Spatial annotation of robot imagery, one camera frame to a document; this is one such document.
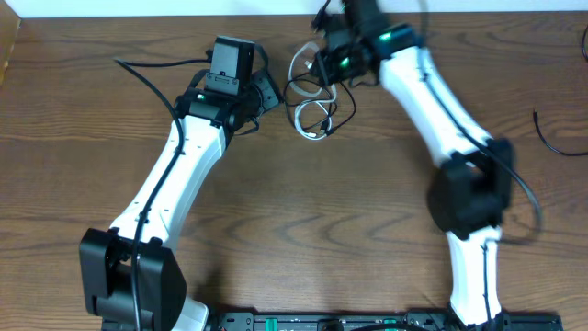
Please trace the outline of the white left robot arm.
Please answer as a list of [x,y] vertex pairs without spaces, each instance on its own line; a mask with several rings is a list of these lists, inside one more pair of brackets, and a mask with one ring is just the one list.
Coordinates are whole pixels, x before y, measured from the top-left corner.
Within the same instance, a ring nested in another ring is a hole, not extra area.
[[263,47],[219,36],[175,102],[166,144],[129,206],[79,245],[85,308],[104,330],[205,330],[209,307],[191,299],[175,251],[187,214],[231,139],[282,103]]

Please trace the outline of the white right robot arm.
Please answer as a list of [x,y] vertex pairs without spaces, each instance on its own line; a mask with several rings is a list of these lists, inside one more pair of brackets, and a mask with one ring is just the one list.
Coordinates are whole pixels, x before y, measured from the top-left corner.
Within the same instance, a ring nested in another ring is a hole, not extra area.
[[436,173],[427,209],[447,236],[450,309],[462,327],[493,329],[503,212],[512,193],[512,145],[495,140],[464,109],[435,67],[423,31],[394,25],[375,1],[344,1],[340,16],[321,7],[311,26],[325,38],[313,72],[326,85],[371,73],[421,134]]

